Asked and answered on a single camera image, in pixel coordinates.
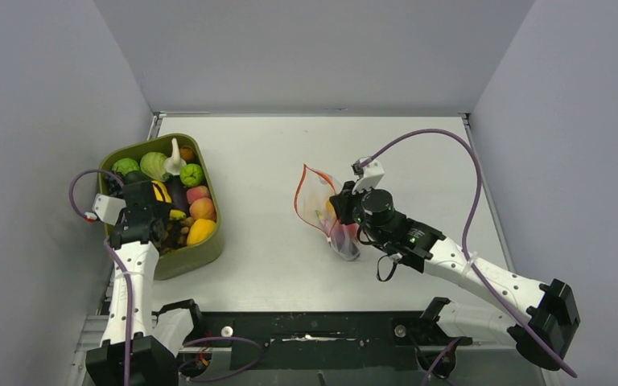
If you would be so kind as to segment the clear zip bag orange zipper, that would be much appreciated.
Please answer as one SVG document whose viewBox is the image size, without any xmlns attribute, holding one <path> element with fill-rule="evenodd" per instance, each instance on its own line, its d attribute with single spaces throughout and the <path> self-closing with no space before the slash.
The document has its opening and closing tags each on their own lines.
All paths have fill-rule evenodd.
<svg viewBox="0 0 618 386">
<path fill-rule="evenodd" d="M 295 190 L 296 215 L 305 224 L 322 232 L 330 248 L 332 248 L 330 236 L 337 229 L 341 229 L 341 224 L 337 219 L 332 220 L 327 217 L 325 202 L 338 193 L 341 187 L 342 184 L 330 174 L 304 164 L 299 184 Z"/>
</svg>

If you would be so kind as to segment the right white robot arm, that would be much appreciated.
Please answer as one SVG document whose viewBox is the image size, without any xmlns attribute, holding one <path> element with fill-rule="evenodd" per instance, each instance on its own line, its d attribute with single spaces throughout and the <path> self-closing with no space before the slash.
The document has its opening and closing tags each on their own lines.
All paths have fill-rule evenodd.
<svg viewBox="0 0 618 386">
<path fill-rule="evenodd" d="M 397 211 L 383 189 L 356 191 L 349 181 L 329 202 L 342 225 L 357 226 L 364 244 L 404 265 L 440 278 L 496 307 L 489 316 L 461 314 L 460 306 L 435 299 L 420 322 L 424 339 L 479 338 L 513 344 L 540 368 L 569 372 L 565 356 L 579 328 L 572 288 L 559 279 L 549 283 L 520 276 L 466 250 L 441 231 Z"/>
</svg>

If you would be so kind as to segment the orange toy bell pepper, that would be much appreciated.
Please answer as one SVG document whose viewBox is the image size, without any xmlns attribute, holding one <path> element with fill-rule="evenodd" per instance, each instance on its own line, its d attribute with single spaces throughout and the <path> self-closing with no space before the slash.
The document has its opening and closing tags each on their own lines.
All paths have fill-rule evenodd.
<svg viewBox="0 0 618 386">
<path fill-rule="evenodd" d="M 329 200 L 325 202 L 325 212 L 329 219 L 332 219 L 332 220 L 336 219 L 336 211 L 334 207 L 332 206 L 332 203 Z"/>
</svg>

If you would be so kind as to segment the yellow toy banana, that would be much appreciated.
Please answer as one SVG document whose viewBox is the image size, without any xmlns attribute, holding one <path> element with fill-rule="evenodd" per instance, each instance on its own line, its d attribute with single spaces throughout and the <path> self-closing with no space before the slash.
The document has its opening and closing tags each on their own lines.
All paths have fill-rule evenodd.
<svg viewBox="0 0 618 386">
<path fill-rule="evenodd" d="M 177 209 L 171 209 L 169 213 L 169 219 L 172 221 L 181 221 L 187 218 L 187 214 Z"/>
</svg>

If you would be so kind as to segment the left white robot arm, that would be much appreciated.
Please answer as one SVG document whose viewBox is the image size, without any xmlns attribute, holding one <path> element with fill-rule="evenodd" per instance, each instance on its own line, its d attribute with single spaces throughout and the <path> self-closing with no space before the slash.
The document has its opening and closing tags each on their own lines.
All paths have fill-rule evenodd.
<svg viewBox="0 0 618 386">
<path fill-rule="evenodd" d="M 113 289 L 105 331 L 87 352 L 85 368 L 95 385 L 177 385 L 179 350 L 202 327 L 202 314 L 193 300 L 152 310 L 171 205 L 157 199 L 149 181 L 126 184 L 123 196 L 123 207 L 113 197 L 97 196 L 97 214 L 116 222 L 104 242 L 114 263 Z"/>
</svg>

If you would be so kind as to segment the red toy apple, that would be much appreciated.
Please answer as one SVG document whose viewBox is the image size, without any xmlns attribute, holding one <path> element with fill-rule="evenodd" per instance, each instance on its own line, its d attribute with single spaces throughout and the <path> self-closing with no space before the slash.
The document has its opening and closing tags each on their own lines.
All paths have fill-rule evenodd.
<svg viewBox="0 0 618 386">
<path fill-rule="evenodd" d="M 359 229 L 359 226 L 357 224 L 341 224 L 340 228 L 345 237 L 349 238 L 350 240 L 357 239 L 357 232 Z"/>
</svg>

